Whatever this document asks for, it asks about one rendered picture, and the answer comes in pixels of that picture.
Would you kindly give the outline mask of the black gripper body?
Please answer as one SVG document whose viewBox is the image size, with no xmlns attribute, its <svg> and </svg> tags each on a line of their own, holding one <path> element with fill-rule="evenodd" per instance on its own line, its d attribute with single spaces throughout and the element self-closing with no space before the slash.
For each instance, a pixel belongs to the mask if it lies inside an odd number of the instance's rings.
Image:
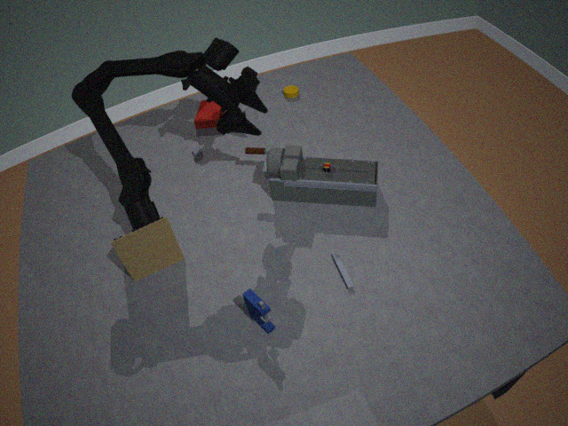
<svg viewBox="0 0 568 426">
<path fill-rule="evenodd" d="M 242 111 L 238 108 L 239 103 L 235 103 L 228 98 L 226 92 L 224 90 L 225 86 L 230 86 L 231 84 L 228 81 L 228 77 L 225 76 L 224 78 L 220 76 L 217 83 L 213 86 L 213 88 L 208 92 L 205 96 L 208 97 L 207 101 L 210 103 L 211 100 L 217 104 L 219 104 L 220 111 L 224 114 L 219 117 L 217 123 L 217 130 L 225 135 L 240 119 L 242 116 Z M 225 110 L 227 111 L 225 112 Z"/>
</svg>

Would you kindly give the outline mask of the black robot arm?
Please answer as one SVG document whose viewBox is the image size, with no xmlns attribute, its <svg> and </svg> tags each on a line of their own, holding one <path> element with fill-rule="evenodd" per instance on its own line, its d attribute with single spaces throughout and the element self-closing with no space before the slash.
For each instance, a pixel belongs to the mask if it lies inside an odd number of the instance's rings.
<svg viewBox="0 0 568 426">
<path fill-rule="evenodd" d="M 119 202 L 125 207 L 132 232 L 160 220 L 155 204 L 149 197 L 148 189 L 152 178 L 148 173 L 151 171 L 142 158 L 134 159 L 122 142 L 105 111 L 102 94 L 116 77 L 157 74 L 177 78 L 187 77 L 181 80 L 184 91 L 192 85 L 197 91 L 206 95 L 220 78 L 206 65 L 216 71 L 225 70 L 238 52 L 239 50 L 231 43 L 215 38 L 204 53 L 173 51 L 151 59 L 108 60 L 74 87 L 73 101 L 91 119 L 117 165 L 123 186 Z M 239 78 L 230 77 L 228 81 L 231 85 L 224 87 L 228 98 L 235 104 L 240 101 L 240 97 L 256 92 L 260 83 L 256 76 L 255 70 L 244 67 Z"/>
</svg>

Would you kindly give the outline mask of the red rectangular block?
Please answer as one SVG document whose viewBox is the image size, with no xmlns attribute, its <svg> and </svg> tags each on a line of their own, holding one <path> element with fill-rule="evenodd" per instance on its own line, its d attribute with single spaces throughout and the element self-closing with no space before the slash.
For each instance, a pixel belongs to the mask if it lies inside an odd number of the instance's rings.
<svg viewBox="0 0 568 426">
<path fill-rule="evenodd" d="M 216 128 L 219 117 L 224 113 L 220 111 L 219 104 L 203 100 L 198 108 L 194 124 L 196 129 Z"/>
</svg>

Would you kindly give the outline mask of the yellow short cylinder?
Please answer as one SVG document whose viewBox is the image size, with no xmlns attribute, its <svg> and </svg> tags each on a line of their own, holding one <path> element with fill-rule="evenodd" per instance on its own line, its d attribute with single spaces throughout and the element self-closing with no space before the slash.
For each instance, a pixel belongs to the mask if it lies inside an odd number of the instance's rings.
<svg viewBox="0 0 568 426">
<path fill-rule="evenodd" d="M 298 88 L 294 85 L 289 85 L 284 88 L 284 97 L 294 98 L 298 96 Z"/>
</svg>

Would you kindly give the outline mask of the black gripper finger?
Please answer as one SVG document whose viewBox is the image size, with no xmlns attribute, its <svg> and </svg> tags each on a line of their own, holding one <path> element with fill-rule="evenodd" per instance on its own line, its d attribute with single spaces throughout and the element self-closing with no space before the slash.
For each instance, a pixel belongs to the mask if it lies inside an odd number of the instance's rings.
<svg viewBox="0 0 568 426">
<path fill-rule="evenodd" d="M 245 116 L 246 112 L 242 113 L 241 119 L 227 132 L 241 132 L 250 135 L 260 136 L 262 131 L 254 126 Z"/>
<path fill-rule="evenodd" d="M 263 102 L 255 92 L 243 96 L 241 98 L 241 103 L 248 107 L 252 107 L 261 113 L 266 114 L 268 112 L 268 109 L 266 108 L 266 106 L 263 104 Z"/>
</svg>

